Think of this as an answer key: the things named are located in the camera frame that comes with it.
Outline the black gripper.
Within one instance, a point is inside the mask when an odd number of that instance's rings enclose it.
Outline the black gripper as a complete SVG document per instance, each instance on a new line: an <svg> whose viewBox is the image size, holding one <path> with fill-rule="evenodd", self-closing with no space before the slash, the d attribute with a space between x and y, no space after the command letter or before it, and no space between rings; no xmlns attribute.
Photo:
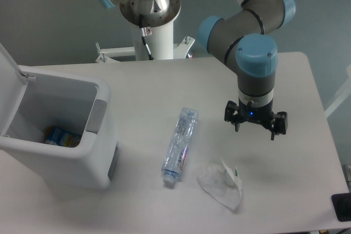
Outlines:
<svg viewBox="0 0 351 234"><path fill-rule="evenodd" d="M224 120L234 125L236 132L239 131L240 124L244 122L269 124L271 140L274 140L276 135L285 135L287 132L287 112L273 113L273 100L260 107L244 104L241 100L237 105L229 100L225 107Z"/></svg>

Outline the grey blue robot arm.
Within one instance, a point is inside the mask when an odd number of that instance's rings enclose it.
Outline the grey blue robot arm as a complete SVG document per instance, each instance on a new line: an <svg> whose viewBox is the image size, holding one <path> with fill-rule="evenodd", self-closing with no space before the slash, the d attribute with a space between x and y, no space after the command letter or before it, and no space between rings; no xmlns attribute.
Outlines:
<svg viewBox="0 0 351 234"><path fill-rule="evenodd" d="M173 23L180 0L99 0L105 8L119 7L132 25L137 60L173 59ZM237 76L238 102L229 101L224 119L239 128L259 124L272 136L285 134L287 113L273 111L278 51L269 36L295 15L294 0L237 0L241 11L223 19L209 16L197 41Z"/></svg>

